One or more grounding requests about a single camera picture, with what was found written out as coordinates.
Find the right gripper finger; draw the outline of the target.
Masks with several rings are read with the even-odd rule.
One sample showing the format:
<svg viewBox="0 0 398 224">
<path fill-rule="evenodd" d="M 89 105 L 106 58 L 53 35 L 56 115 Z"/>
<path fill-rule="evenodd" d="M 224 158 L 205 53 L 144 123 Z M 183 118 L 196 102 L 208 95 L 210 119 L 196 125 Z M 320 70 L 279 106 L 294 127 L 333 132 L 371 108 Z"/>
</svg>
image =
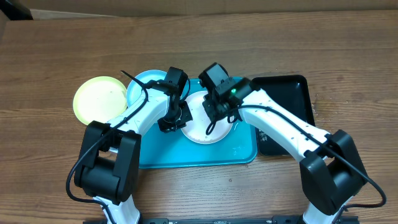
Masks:
<svg viewBox="0 0 398 224">
<path fill-rule="evenodd" d="M 211 122 L 217 121 L 219 116 L 219 111 L 218 111 L 219 101 L 217 97 L 212 95 L 205 95 L 203 99 L 204 102 L 202 103 L 202 105 L 204 107 L 207 117 L 209 117 Z"/>
<path fill-rule="evenodd" d="M 226 111 L 224 113 L 224 115 L 227 117 L 228 123 L 235 123 L 237 121 L 243 120 L 239 114 L 239 108 L 232 108 L 232 109 Z"/>
</svg>

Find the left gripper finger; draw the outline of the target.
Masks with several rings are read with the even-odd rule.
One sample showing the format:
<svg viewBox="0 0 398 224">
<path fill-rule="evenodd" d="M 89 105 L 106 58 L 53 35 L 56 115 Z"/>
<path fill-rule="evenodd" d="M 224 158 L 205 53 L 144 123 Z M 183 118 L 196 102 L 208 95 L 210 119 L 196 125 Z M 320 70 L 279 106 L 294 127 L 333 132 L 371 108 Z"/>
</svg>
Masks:
<svg viewBox="0 0 398 224">
<path fill-rule="evenodd" d="M 182 127 L 182 125 L 179 123 L 170 123 L 165 121 L 164 119 L 159 119 L 157 121 L 157 124 L 160 131 L 162 131 L 163 133 L 176 132 L 176 130 Z"/>
<path fill-rule="evenodd" d="M 185 127 L 187 122 L 193 120 L 192 114 L 190 112 L 190 109 L 189 109 L 186 101 L 179 104 L 179 107 L 180 107 L 181 115 L 180 115 L 180 118 L 178 119 L 178 126 Z"/>
</svg>

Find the white pink-rimmed plate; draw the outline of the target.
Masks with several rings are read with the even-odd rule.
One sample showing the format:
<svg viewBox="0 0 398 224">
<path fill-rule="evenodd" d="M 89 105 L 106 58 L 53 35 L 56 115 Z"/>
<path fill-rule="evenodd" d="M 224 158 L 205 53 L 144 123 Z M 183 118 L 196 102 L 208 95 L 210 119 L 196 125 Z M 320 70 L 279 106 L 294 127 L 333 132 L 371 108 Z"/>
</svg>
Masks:
<svg viewBox="0 0 398 224">
<path fill-rule="evenodd" d="M 216 123 L 214 130 L 209 135 L 206 134 L 206 129 L 211 123 L 203 107 L 204 96 L 207 93 L 207 91 L 198 91 L 192 93 L 186 99 L 192 120 L 186 123 L 182 132 L 189 140 L 199 144 L 213 144 L 222 140 L 233 126 L 227 122 L 227 118 L 224 118 Z"/>
</svg>

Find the light blue plate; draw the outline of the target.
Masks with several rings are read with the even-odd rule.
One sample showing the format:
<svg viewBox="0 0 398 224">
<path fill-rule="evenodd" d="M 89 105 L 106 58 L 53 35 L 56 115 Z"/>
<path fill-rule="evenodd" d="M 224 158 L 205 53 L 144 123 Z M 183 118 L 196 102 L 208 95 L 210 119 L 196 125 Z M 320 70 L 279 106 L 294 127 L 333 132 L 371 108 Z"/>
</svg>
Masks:
<svg viewBox="0 0 398 224">
<path fill-rule="evenodd" d="M 142 83 L 147 83 L 150 80 L 163 80 L 166 76 L 166 72 L 162 70 L 147 70 L 144 71 L 136 76 L 136 78 L 141 81 Z M 136 100 L 140 97 L 141 95 L 142 88 L 135 82 L 131 81 L 130 84 L 127 87 L 127 92 L 126 92 L 126 101 L 127 101 L 127 106 L 130 107 L 133 105 Z"/>
</svg>

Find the yellow-green plate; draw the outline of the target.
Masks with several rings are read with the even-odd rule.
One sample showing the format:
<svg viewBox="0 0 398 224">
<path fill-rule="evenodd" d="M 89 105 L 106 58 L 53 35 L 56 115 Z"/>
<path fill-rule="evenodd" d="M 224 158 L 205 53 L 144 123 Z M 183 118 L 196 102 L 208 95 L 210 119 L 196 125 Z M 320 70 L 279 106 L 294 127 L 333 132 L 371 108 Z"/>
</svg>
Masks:
<svg viewBox="0 0 398 224">
<path fill-rule="evenodd" d="M 91 78 L 77 89 L 73 112 L 85 125 L 92 121 L 105 123 L 126 110 L 126 93 L 126 87 L 113 77 Z"/>
</svg>

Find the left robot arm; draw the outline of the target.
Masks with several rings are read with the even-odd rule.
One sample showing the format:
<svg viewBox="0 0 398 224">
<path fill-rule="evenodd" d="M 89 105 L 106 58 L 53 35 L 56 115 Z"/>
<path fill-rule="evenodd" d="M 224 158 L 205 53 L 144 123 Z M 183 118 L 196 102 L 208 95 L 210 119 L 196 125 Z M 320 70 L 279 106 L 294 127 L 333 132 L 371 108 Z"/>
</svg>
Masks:
<svg viewBox="0 0 398 224">
<path fill-rule="evenodd" d="M 141 223 L 132 192 L 137 184 L 142 137 L 154 123 L 167 133 L 192 120 L 189 88 L 144 85 L 137 100 L 107 123 L 92 121 L 66 180 L 72 200 L 101 206 L 106 223 Z"/>
</svg>

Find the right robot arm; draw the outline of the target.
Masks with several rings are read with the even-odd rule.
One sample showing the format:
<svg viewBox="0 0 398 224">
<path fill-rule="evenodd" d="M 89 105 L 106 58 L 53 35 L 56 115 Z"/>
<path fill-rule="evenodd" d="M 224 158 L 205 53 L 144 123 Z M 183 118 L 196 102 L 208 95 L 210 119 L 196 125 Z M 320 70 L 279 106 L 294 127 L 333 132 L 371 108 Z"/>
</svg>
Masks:
<svg viewBox="0 0 398 224">
<path fill-rule="evenodd" d="M 278 105 L 247 78 L 200 82 L 211 124 L 233 117 L 266 133 L 299 164 L 302 190 L 310 202 L 303 223 L 336 223 L 348 203 L 369 182 L 353 138 L 343 130 L 319 129 Z"/>
</svg>

